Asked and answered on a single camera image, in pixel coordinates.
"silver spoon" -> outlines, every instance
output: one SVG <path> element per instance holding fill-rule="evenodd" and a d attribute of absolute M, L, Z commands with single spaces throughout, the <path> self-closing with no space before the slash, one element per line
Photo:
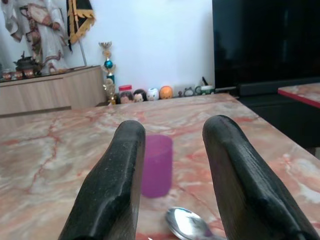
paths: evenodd
<path fill-rule="evenodd" d="M 213 235 L 200 216 L 182 207 L 170 208 L 166 212 L 165 220 L 173 234 L 181 240 L 226 240 Z"/>

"purple plastic cup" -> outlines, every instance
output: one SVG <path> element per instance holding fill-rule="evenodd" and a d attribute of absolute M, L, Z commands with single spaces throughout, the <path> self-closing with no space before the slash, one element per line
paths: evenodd
<path fill-rule="evenodd" d="M 165 196 L 172 185 L 173 141 L 165 135 L 146 136 L 141 193 Z"/>

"statue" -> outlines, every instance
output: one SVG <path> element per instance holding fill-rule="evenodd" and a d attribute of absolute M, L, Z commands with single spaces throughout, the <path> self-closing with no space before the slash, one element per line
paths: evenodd
<path fill-rule="evenodd" d="M 68 69 L 64 59 L 66 31 L 55 0 L 1 0 L 5 27 L 18 42 L 23 35 L 41 72 L 63 73 Z"/>

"black television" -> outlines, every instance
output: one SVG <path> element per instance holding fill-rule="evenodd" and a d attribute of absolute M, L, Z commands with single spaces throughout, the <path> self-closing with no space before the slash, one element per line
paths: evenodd
<path fill-rule="evenodd" d="M 320 0 L 213 0 L 216 89 L 320 76 Z"/>

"pink marble tabletop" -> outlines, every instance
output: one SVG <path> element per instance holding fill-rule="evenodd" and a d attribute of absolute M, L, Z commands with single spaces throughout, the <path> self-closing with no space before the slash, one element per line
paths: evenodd
<path fill-rule="evenodd" d="M 278 89 L 278 93 L 316 108 L 320 108 L 320 82 L 281 87 Z"/>
<path fill-rule="evenodd" d="M 320 233 L 320 161 L 230 95 L 216 94 L 55 112 L 0 136 L 0 239 L 56 240 L 83 180 L 128 119 L 174 143 L 172 189 L 141 197 L 136 239 L 177 239 L 164 219 L 173 206 L 225 236 L 202 140 L 204 122 L 219 114 L 240 125 Z"/>

